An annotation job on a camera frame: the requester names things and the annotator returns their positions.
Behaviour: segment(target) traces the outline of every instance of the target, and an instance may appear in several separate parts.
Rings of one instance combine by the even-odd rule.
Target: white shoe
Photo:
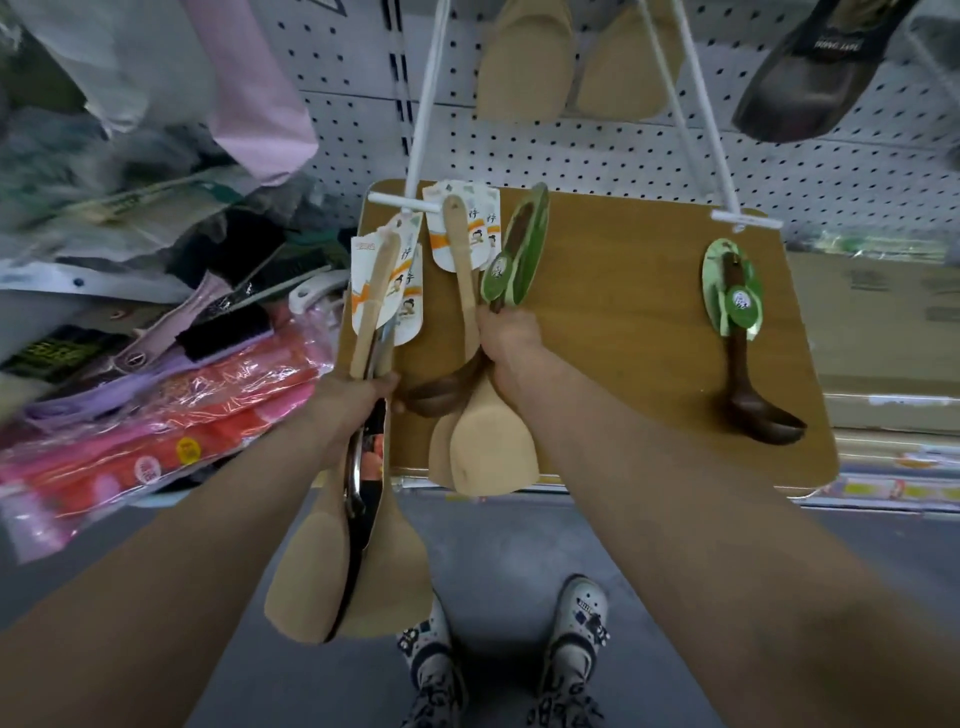
[[[552,665],[568,665],[588,680],[597,650],[607,643],[607,595],[581,574],[569,577],[557,599],[553,635],[546,649],[543,676]]]
[[[410,679],[419,691],[428,678],[437,673],[450,672],[455,680],[457,702],[461,707],[467,704],[467,691],[463,676],[453,657],[453,643],[450,629],[446,624],[444,607],[433,595],[433,608],[430,617],[416,626],[405,629],[396,635],[396,646],[403,653],[410,670]]]

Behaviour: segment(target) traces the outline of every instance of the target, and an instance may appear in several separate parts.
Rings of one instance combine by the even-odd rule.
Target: purple item
[[[317,154],[303,100],[276,62],[248,0],[181,0],[217,78],[213,138],[262,184],[286,182]]]
[[[61,397],[58,400],[44,400],[28,404],[23,408],[24,420],[44,432],[53,432],[69,425],[92,420],[98,415],[122,406],[140,392],[168,376],[213,364],[225,356],[240,352],[272,335],[272,331],[265,331],[234,347],[216,352],[202,361],[190,361],[183,353],[183,349],[179,347],[171,349],[148,371],[124,375],[93,389],[68,397]]]

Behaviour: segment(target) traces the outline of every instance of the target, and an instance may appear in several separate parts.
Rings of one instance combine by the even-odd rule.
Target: pink fabric
[[[213,138],[267,185],[317,154],[300,95],[280,68],[248,0],[181,0],[217,77]]]

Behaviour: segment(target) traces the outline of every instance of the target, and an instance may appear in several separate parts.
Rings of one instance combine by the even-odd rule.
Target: green label
[[[724,305],[727,308],[727,315],[739,327],[750,328],[756,323],[759,309],[756,306],[754,294],[749,288],[742,285],[732,286],[727,291]]]

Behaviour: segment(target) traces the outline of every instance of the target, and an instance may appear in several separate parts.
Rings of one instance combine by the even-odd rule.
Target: cardboard box
[[[787,258],[833,426],[960,432],[960,269]]]

